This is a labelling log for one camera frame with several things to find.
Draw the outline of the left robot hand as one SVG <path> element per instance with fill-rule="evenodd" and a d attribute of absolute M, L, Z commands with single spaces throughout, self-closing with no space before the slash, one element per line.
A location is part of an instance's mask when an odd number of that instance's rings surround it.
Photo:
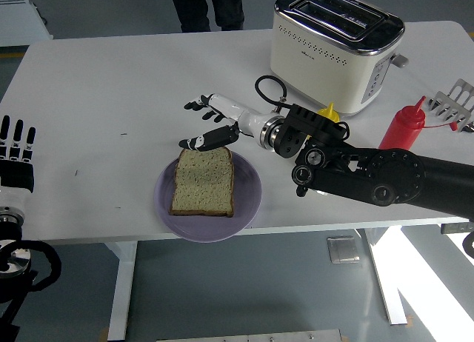
<path fill-rule="evenodd" d="M 10 117 L 1 121 L 1 209 L 24 211 L 27 198 L 34 190 L 34 170 L 31 163 L 36 128 L 30 127 L 22 141 L 24 122 L 19 119 L 8 140 Z"/>

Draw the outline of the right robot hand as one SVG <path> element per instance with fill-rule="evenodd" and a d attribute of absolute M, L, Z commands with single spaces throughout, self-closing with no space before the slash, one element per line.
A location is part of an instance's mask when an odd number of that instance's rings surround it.
<path fill-rule="evenodd" d="M 184 108 L 194 111 L 207 108 L 209 111 L 202 117 L 204 120 L 213 118 L 214 122 L 219 122 L 227 119 L 231 122 L 230 125 L 178 143 L 183 149 L 199 152 L 225 147 L 236 142 L 241 134 L 253 137 L 260 147 L 272 150 L 275 135 L 284 120 L 282 115 L 275 112 L 261 114 L 220 94 L 200 95 Z"/>

